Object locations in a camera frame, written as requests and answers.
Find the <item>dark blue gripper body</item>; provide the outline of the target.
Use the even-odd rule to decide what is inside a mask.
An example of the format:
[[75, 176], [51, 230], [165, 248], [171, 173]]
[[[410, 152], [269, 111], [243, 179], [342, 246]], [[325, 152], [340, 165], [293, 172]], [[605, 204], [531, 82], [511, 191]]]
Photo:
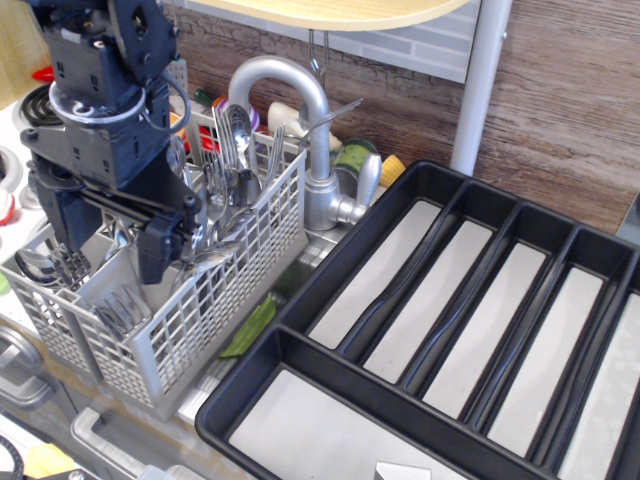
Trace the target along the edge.
[[174, 134], [167, 119], [133, 119], [96, 128], [71, 122], [33, 127], [20, 140], [32, 153], [36, 188], [76, 192], [140, 229], [156, 215], [177, 214], [179, 232], [192, 240], [202, 230], [202, 202], [168, 164]]

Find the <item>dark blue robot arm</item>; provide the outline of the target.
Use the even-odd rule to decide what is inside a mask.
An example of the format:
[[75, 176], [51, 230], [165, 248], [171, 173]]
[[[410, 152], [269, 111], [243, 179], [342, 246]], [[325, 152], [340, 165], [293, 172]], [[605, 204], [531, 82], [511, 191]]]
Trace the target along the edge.
[[169, 164], [168, 66], [177, 28], [155, 1], [34, 1], [51, 56], [57, 127], [23, 131], [56, 238], [78, 251], [105, 214], [137, 227], [140, 280], [157, 284], [201, 230], [201, 202]]

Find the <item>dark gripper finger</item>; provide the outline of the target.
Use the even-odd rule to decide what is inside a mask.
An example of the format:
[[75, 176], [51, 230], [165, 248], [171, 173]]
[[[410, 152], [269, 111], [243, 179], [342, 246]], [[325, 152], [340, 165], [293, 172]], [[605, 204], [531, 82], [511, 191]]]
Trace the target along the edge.
[[56, 239], [70, 251], [80, 250], [102, 226], [99, 207], [86, 202], [76, 192], [36, 188], [37, 196]]
[[137, 235], [139, 278], [142, 284], [159, 284], [169, 265], [184, 247], [177, 214], [160, 214], [152, 218]]

